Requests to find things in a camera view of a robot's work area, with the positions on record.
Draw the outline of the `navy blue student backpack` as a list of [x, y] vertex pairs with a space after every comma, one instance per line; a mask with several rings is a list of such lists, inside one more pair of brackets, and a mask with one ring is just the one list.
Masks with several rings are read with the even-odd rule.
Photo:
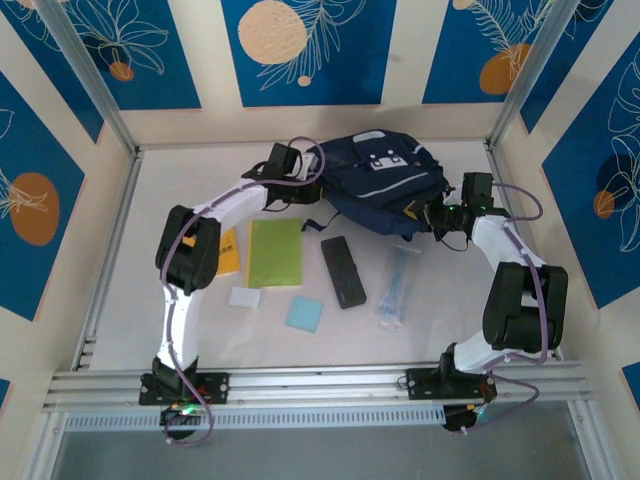
[[431, 230], [411, 219], [405, 208], [414, 200], [441, 200], [450, 184], [444, 169], [425, 146], [406, 133], [369, 130], [311, 147], [311, 170], [325, 168], [318, 179], [338, 214], [383, 236], [410, 241]]

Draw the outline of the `green notebook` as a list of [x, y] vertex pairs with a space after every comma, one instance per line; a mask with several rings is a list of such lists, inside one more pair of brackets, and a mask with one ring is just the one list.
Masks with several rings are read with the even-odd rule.
[[249, 227], [246, 286], [253, 289], [302, 284], [302, 220], [252, 220]]

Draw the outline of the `clear bag of blue pens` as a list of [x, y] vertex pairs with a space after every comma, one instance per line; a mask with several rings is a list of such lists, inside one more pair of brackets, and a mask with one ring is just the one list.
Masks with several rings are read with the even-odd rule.
[[388, 251], [373, 301], [372, 318], [379, 328], [394, 332], [405, 323], [421, 256], [420, 249], [398, 244]]

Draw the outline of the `black pencil case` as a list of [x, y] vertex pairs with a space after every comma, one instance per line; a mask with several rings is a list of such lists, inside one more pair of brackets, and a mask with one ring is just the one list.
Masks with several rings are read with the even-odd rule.
[[367, 295], [345, 237], [325, 239], [320, 246], [340, 308], [364, 305]]

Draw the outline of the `yellow picture book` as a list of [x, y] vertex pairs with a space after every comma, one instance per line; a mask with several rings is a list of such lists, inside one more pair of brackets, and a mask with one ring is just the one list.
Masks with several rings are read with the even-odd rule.
[[220, 238], [217, 276], [238, 273], [241, 270], [237, 235], [234, 227], [227, 230]]

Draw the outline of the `white eraser card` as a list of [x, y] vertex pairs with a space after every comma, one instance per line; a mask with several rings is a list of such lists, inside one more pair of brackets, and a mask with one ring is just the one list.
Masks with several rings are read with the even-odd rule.
[[261, 289], [234, 286], [229, 297], [229, 305], [239, 308], [257, 309], [260, 305], [261, 295]]

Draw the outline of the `light blue sticky note pad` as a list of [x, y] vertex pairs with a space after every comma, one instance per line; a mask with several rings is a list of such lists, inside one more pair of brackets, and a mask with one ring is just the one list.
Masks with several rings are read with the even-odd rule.
[[315, 333], [318, 328], [323, 304], [320, 301], [302, 296], [294, 296], [287, 316], [285, 325], [291, 328]]

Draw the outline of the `black connector block with LED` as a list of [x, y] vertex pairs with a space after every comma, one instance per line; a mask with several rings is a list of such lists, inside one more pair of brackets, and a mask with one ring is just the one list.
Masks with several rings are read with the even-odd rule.
[[159, 425], [168, 443], [182, 441], [201, 425], [201, 416], [195, 404], [175, 403], [160, 412]]
[[470, 430], [479, 428], [486, 423], [483, 416], [488, 406], [488, 402], [445, 405], [443, 407], [445, 417], [443, 428], [451, 433], [467, 435]]

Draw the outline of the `blue floral wall panel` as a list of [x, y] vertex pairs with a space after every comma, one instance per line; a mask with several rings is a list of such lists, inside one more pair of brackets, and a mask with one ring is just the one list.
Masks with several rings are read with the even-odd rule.
[[543, 170], [596, 306], [640, 287], [640, 33]]
[[425, 104], [503, 100], [556, 0], [449, 0]]
[[121, 110], [199, 109], [168, 0], [63, 4]]
[[397, 0], [221, 0], [243, 107], [377, 105]]
[[33, 321], [84, 172], [0, 72], [0, 307]]

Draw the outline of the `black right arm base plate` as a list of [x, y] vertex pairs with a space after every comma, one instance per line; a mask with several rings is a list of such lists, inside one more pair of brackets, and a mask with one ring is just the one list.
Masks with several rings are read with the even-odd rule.
[[480, 400], [490, 402], [497, 397], [494, 383], [480, 374], [445, 370], [444, 368], [412, 368], [406, 370], [410, 400]]

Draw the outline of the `aluminium frame post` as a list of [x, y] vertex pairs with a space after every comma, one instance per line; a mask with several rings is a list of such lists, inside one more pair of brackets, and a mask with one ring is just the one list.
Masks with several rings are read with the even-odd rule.
[[63, 7], [57, 0], [33, 0], [33, 2], [86, 94], [125, 152], [135, 159], [138, 146], [120, 114], [114, 97]]
[[495, 153], [511, 123], [519, 115], [547, 61], [573, 17], [580, 0], [554, 0], [529, 54], [506, 96], [497, 120], [486, 139], [489, 153]]

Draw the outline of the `aluminium mounting rail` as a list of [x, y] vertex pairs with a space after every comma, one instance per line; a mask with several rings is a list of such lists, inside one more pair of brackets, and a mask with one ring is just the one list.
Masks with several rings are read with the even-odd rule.
[[[407, 369], [436, 368], [434, 362], [226, 368], [230, 375], [224, 408], [334, 407], [406, 405], [410, 402]], [[498, 402], [520, 402], [538, 388], [540, 401], [582, 401], [594, 398], [586, 369], [577, 361], [552, 360], [543, 366], [525, 362], [498, 365]], [[139, 409], [140, 370], [57, 372], [45, 395], [44, 412], [106, 412]]]

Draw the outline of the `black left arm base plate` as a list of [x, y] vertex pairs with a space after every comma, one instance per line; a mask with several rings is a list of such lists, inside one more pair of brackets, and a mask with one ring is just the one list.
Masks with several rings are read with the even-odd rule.
[[141, 376], [138, 404], [142, 406], [169, 406], [173, 404], [199, 404], [201, 398], [208, 405], [224, 405], [229, 394], [228, 373], [195, 373], [188, 375], [197, 393], [194, 393], [176, 373], [167, 378], [152, 373]]

